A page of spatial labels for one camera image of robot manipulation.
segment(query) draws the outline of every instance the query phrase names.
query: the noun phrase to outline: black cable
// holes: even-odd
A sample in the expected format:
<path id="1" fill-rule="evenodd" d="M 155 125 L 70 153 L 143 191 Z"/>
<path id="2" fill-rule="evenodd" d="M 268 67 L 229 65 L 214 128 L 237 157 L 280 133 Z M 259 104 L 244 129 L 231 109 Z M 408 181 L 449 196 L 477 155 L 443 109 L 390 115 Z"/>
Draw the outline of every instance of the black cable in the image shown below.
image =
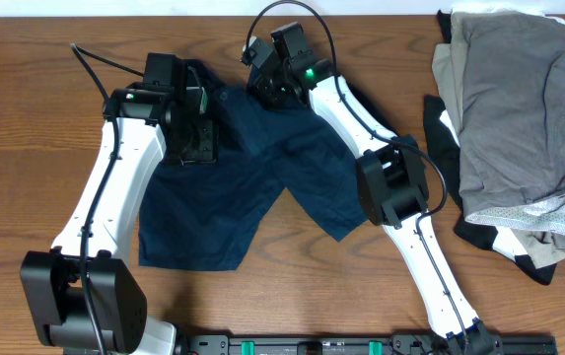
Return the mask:
<path id="1" fill-rule="evenodd" d="M 99 61 L 101 61 L 102 63 L 108 64 L 108 65 L 110 65 L 110 66 L 114 66 L 114 67 L 116 67 L 117 69 L 122 69 L 122 70 L 124 70 L 124 71 L 126 71 L 126 72 L 129 72 L 129 73 L 135 74 L 135 75 L 139 75 L 139 76 L 141 76 L 141 77 L 144 76 L 144 73 L 142 73 L 142 72 L 138 72 L 138 71 L 135 70 L 135 69 L 131 69 L 131 68 L 125 67 L 124 65 L 121 65 L 121 64 L 117 64 L 117 63 L 115 63 L 115 62 L 112 62 L 112 61 L 110 61 L 110 60 L 108 60 L 108 59 L 104 59 L 104 58 L 102 58 L 101 56 L 95 55 L 95 54 L 92 53 L 92 52 L 88 52 L 87 50 L 85 50 L 85 49 L 83 49 L 83 48 L 81 48 L 81 47 L 78 47 L 78 46 L 77 46 L 76 49 L 78 49 L 79 52 L 81 52 L 81 53 L 87 55 L 88 57 L 91 57 L 91 58 L 94 58 L 94 59 L 96 59 L 96 60 L 99 60 Z"/>
<path id="2" fill-rule="evenodd" d="M 442 200 L 440 201 L 440 203 L 438 204 L 438 206 L 436 208 L 422 213 L 416 219 L 416 234 L 420 238 L 420 241 L 422 242 L 422 245 L 424 246 L 424 249 L 426 250 L 427 255 L 429 256 L 429 259 L 431 260 L 431 263 L 432 263 L 432 265 L 433 265 L 433 267 L 434 267 L 434 269 L 435 269 L 435 271 L 438 275 L 438 278 L 440 279 L 440 282 L 442 283 L 445 296 L 447 296 L 449 298 L 449 301 L 451 302 L 451 306 L 453 307 L 453 310 L 456 314 L 456 317 L 458 318 L 459 326 L 461 327 L 461 332 L 463 333 L 463 336 L 464 336 L 463 352 L 465 354 L 466 349 L 468 348 L 468 336 L 466 334 L 466 329 L 463 325 L 463 321 L 461 320 L 461 316 L 459 315 L 459 310 L 458 310 L 458 308 L 455 304 L 455 301 L 453 300 L 453 296 L 451 295 L 451 292 L 449 291 L 449 288 L 447 287 L 447 284 L 444 280 L 444 277 L 442 276 L 442 273 L 440 272 L 440 269 L 438 268 L 438 265 L 436 264 L 435 259 L 433 258 L 433 255 L 429 251 L 429 247 L 427 246 L 427 242 L 425 241 L 424 236 L 422 235 L 422 231 L 420 230 L 420 221 L 423 218 L 430 217 L 433 214 L 438 213 L 440 210 L 442 210 L 442 208 L 444 207 L 444 205 L 447 202 L 447 197 L 448 197 L 447 184 L 444 180 L 444 177 L 442 176 L 442 173 L 440 172 L 440 169 L 433 162 L 433 160 L 431 160 L 431 158 L 426 153 L 421 151 L 419 148 L 414 147 L 414 146 L 410 146 L 408 144 L 404 144 L 402 142 L 393 141 L 389 138 L 383 137 L 380 134 L 378 134 L 376 132 L 376 130 L 374 130 L 370 126 L 368 126 L 368 124 L 361 117 L 359 117 L 359 115 L 357 114 L 357 112 L 355 112 L 355 110 L 352 108 L 352 106 L 350 106 L 350 104 L 348 104 L 348 102 L 345 100 L 345 95 L 343 95 L 343 93 L 341 92 L 341 88 L 339 87 L 339 72 L 337 70 L 337 55 L 336 55 L 336 51 L 334 50 L 334 40 L 332 40 L 332 35 L 330 34 L 330 30 L 328 29 L 328 26 L 325 23 L 325 21 L 323 20 L 323 18 L 317 13 L 317 11 L 315 11 L 309 5 L 302 3 L 302 2 L 299 2 L 299 1 L 296 1 L 296 0 L 280 0 L 280 1 L 276 1 L 272 4 L 270 4 L 269 6 L 265 7 L 255 17 L 255 19 L 253 20 L 253 23 L 251 24 L 251 27 L 249 28 L 249 31 L 247 32 L 247 39 L 245 41 L 245 52 L 243 53 L 243 56 L 248 59 L 249 40 L 251 39 L 251 34 L 253 33 L 253 29 L 255 28 L 255 25 L 260 20 L 260 18 L 267 11 L 269 11 L 271 8 L 278 6 L 278 5 L 282 5 L 282 4 L 294 4 L 294 5 L 301 6 L 305 9 L 309 10 L 316 17 L 316 19 L 318 19 L 319 23 L 321 24 L 321 26 L 325 30 L 326 35 L 328 36 L 328 42 L 330 44 L 330 52 L 331 52 L 331 55 L 332 55 L 332 68 L 333 68 L 333 72 L 334 72 L 334 86 L 336 87 L 337 94 L 339 95 L 339 99 L 343 102 L 343 104 L 346 106 L 346 108 L 348 109 L 350 114 L 352 114 L 352 116 L 359 122 L 359 124 L 361 124 L 363 126 L 363 128 L 365 128 L 373 138 L 376 138 L 376 139 L 378 139 L 382 142 L 385 142 L 385 143 L 389 143 L 389 144 L 393 145 L 394 147 L 397 147 L 397 148 L 400 148 L 400 149 L 406 149 L 406 150 L 416 154 L 417 156 L 421 157 L 422 159 L 426 160 L 427 163 L 433 168 L 433 170 L 435 170 L 438 177 L 440 178 L 440 183 L 442 185 Z"/>
<path id="3" fill-rule="evenodd" d="M 94 333 L 96 334 L 96 340 L 98 342 L 98 349 L 102 355 L 106 355 L 106 347 L 105 347 L 105 339 L 103 338 L 103 332 L 101 331 L 101 326 L 98 321 L 98 317 L 96 315 L 96 308 L 94 307 L 94 300 L 92 298 L 92 293 L 90 292 L 91 287 L 91 280 L 89 279 L 88 271 L 87 271 L 87 244 L 89 241 L 89 237 L 91 234 L 92 223 L 94 222 L 94 214 L 96 213 L 96 209 L 98 208 L 98 203 L 101 200 L 101 196 L 103 191 L 105 190 L 106 182 L 113 171 L 113 166 L 117 161 L 117 157 L 120 151 L 120 133 L 119 127 L 117 125 L 117 119 L 113 112 L 113 106 L 106 94 L 105 87 L 94 73 L 94 70 L 89 66 L 85 58 L 81 55 L 81 53 L 85 53 L 88 56 L 95 57 L 93 54 L 89 53 L 82 48 L 76 46 L 76 44 L 71 44 L 72 51 L 78 58 L 78 60 L 83 64 L 87 73 L 92 77 L 94 83 L 98 87 L 98 90 L 101 92 L 103 99 L 105 100 L 106 105 L 106 114 L 107 120 L 110 120 L 113 125 L 113 150 L 111 151 L 111 155 L 109 157 L 108 165 L 106 166 L 105 174 L 101 179 L 101 183 L 98 185 L 98 189 L 96 190 L 96 195 L 94 195 L 94 199 L 92 200 L 92 204 L 89 207 L 87 212 L 87 218 L 85 219 L 85 224 L 82 228 L 81 233 L 81 255 L 80 255 L 80 274 L 81 274 L 81 283 L 83 286 L 83 293 L 85 295 L 85 306 L 87 307 L 87 312 L 89 314 L 89 318 L 92 322 L 92 326 L 94 327 Z"/>

